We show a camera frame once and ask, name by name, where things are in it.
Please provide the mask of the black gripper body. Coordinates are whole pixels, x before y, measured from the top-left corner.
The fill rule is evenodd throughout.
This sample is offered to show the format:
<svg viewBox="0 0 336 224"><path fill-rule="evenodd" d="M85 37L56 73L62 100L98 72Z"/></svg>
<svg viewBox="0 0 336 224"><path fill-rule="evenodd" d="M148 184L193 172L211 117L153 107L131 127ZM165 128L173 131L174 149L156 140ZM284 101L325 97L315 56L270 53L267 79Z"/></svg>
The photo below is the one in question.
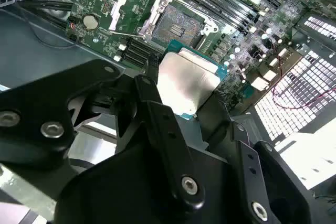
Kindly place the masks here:
<svg viewBox="0 0 336 224"><path fill-rule="evenodd" d="M75 177L62 191L55 223L244 223L231 167L190 147L205 203L183 212L169 193L162 164L147 143L113 155Z"/></svg>

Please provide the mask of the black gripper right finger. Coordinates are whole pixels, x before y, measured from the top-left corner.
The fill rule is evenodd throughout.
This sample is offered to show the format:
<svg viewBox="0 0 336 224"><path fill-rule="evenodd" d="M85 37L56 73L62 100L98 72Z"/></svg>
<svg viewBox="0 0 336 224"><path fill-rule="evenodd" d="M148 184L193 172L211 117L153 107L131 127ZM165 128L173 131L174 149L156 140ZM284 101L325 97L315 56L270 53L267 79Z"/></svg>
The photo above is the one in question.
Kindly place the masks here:
<svg viewBox="0 0 336 224"><path fill-rule="evenodd" d="M212 92L196 115L208 151L228 161L234 197L247 223L314 223L312 196L266 141L251 144L248 133L231 119L219 94Z"/></svg>

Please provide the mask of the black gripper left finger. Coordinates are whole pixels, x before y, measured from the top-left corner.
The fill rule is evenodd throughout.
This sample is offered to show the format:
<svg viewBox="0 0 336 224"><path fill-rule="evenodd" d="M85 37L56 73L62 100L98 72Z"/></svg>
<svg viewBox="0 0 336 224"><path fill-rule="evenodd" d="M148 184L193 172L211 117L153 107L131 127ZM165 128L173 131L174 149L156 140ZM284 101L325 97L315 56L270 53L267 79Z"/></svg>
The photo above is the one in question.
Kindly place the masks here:
<svg viewBox="0 0 336 224"><path fill-rule="evenodd" d="M149 144L162 164L173 201L193 214L205 203L190 151L155 82L129 77L104 60L93 60L1 93L1 161L36 170L64 163L81 123L99 115L117 119L122 153Z"/></svg>

